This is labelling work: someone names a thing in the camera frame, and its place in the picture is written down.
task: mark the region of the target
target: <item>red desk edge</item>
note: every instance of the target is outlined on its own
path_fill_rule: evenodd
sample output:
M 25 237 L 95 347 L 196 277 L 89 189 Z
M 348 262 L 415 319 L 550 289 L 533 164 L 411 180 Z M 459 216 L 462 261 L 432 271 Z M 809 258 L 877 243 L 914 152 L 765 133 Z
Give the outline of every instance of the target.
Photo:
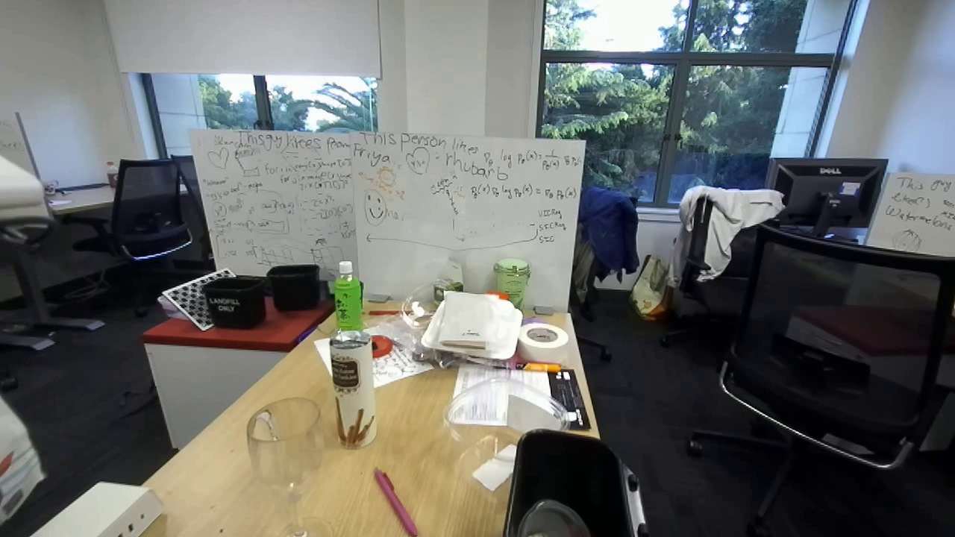
M 330 318 L 330 304 L 318 304 L 314 312 L 274 312 L 268 298 L 265 319 L 253 330 L 199 333 L 187 319 L 165 319 L 148 333 L 144 333 L 144 343 L 290 352 L 327 318 Z

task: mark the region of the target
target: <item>window frame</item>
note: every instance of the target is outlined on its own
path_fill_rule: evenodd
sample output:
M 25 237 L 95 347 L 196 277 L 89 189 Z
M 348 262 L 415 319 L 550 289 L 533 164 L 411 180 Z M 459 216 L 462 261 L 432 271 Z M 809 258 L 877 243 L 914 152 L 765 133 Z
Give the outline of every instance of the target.
M 833 103 L 833 91 L 835 91 L 835 78 L 841 73 L 845 63 L 845 49 L 848 49 L 848 37 L 854 31 L 857 12 L 859 12 L 859 0 L 848 0 L 845 9 L 845 22 L 835 40 L 835 52 L 833 55 L 750 55 L 750 52 L 693 52 L 693 37 L 696 37 L 696 12 L 698 12 L 702 0 L 687 0 L 687 28 L 681 37 L 681 52 L 556 52 L 545 49 L 545 0 L 539 9 L 539 67 L 538 67 L 538 121 L 533 121 L 533 139 L 539 139 L 544 133 L 544 94 L 545 94 L 545 67 L 550 63 L 617 63 L 617 67 L 666 67 L 672 70 L 672 94 L 668 94 L 668 107 L 666 107 L 666 121 L 662 121 L 662 140 L 659 140 L 659 177 L 656 177 L 656 189 L 653 189 L 653 209 L 668 209 L 668 192 L 672 192 L 672 177 L 675 177 L 675 155 L 678 155 L 678 145 L 681 145 L 681 118 L 687 110 L 687 91 L 690 91 L 690 73 L 698 67 L 762 67 L 762 70 L 824 70 L 824 91 L 821 91 L 821 103 L 815 107 L 812 118 L 812 133 L 809 133 L 809 145 L 806 145 L 806 155 L 817 152 L 821 145 L 821 133 L 824 133 L 824 121 L 829 113 L 829 103 Z

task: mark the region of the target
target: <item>electronic device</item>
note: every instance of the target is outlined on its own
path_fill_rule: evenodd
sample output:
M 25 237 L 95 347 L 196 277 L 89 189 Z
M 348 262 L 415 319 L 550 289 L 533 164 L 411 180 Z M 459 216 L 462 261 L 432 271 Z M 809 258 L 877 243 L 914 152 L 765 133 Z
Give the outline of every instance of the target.
M 783 192 L 786 228 L 806 228 L 812 237 L 838 240 L 838 230 L 868 228 L 886 160 L 774 160 L 768 186 Z

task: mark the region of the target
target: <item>green bottle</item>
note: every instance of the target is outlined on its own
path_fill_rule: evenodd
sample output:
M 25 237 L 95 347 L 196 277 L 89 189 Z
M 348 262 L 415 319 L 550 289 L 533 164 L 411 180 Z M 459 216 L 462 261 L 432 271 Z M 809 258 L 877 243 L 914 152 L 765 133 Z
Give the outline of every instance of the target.
M 336 282 L 330 292 L 336 333 L 363 333 L 363 283 L 354 277 L 354 265 L 348 261 L 336 262 Z

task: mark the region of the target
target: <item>tree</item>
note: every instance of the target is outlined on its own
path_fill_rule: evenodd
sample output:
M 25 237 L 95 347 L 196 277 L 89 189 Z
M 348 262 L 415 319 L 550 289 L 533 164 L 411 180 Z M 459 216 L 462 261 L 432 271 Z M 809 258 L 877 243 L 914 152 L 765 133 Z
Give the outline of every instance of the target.
M 274 133 L 305 133 L 305 121 L 308 121 L 308 107 L 310 107 L 308 98 L 296 98 L 283 88 L 268 88 L 268 103 L 271 103 Z
M 241 98 L 233 103 L 230 91 L 224 91 L 214 78 L 199 75 L 199 98 L 204 98 L 204 118 L 208 128 L 257 127 L 257 98 L 251 94 L 241 94 Z
M 318 133 L 378 133 L 377 103 L 377 83 L 360 82 L 359 91 L 326 83 L 310 104 L 327 118 Z
M 794 52 L 806 0 L 698 0 L 693 52 Z M 545 4 L 545 49 L 577 52 L 578 24 L 593 12 L 577 0 Z M 659 52 L 681 52 L 687 9 L 659 28 Z M 678 174 L 712 182 L 712 161 L 724 152 L 768 155 L 789 70 L 696 67 L 681 110 Z M 672 70 L 666 67 L 593 67 L 550 63 L 544 82 L 544 139 L 587 140 L 584 180 L 633 189 L 656 182 L 662 124 L 672 103 Z

